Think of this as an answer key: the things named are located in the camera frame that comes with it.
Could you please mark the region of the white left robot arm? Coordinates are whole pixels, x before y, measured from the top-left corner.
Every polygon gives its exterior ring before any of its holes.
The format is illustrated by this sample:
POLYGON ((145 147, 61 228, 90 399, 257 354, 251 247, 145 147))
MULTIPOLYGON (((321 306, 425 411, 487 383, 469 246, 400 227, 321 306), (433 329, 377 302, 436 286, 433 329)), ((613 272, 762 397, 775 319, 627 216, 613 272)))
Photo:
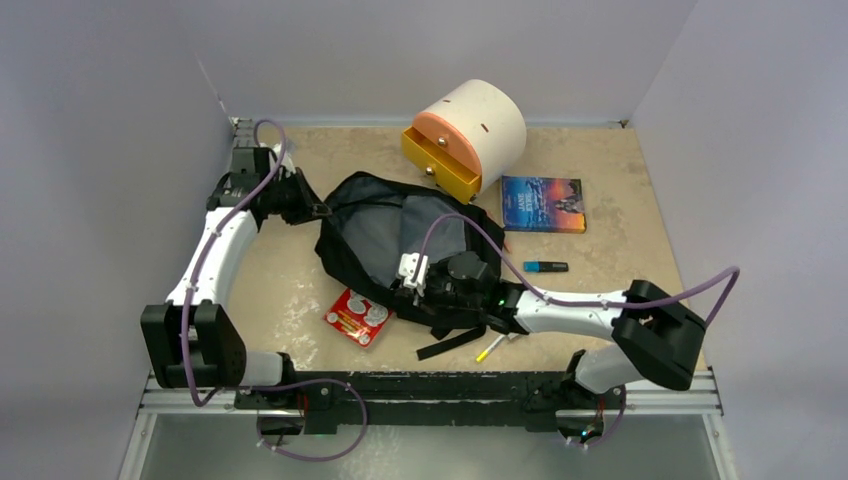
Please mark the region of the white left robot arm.
POLYGON ((328 216, 283 146, 236 147, 228 172, 207 197, 204 229, 189 266, 140 325, 154 376, 163 388, 259 387, 272 408, 297 399, 284 353, 250 351, 226 312, 240 264, 263 222, 299 225, 328 216))

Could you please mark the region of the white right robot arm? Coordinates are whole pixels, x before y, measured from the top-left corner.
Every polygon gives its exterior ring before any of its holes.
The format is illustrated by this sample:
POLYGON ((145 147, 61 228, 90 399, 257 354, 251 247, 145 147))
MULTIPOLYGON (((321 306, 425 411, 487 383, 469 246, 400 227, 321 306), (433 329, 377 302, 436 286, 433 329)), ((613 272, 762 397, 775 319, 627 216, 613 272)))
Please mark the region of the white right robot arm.
POLYGON ((501 334, 554 332, 607 341, 572 357, 561 392, 576 407, 640 379, 688 390, 707 329, 704 319, 645 280, 607 293, 555 292, 503 281, 470 251, 436 263, 406 253, 397 277, 414 305, 470 312, 501 334))

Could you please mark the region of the black student backpack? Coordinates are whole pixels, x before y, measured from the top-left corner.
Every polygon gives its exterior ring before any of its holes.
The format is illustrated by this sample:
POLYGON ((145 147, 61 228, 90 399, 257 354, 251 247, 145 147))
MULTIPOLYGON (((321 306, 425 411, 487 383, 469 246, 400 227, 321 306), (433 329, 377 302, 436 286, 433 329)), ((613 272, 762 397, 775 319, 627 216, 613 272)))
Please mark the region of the black student backpack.
POLYGON ((425 252, 431 263, 465 251, 501 273, 498 254, 504 229, 475 205, 440 191, 390 181, 366 172, 346 178, 325 200, 331 214, 321 222, 315 252, 325 272, 354 292, 392 310, 400 319, 429 328, 436 343, 417 352, 424 360, 482 337, 476 313, 432 307, 423 310, 399 293, 403 255, 425 252))

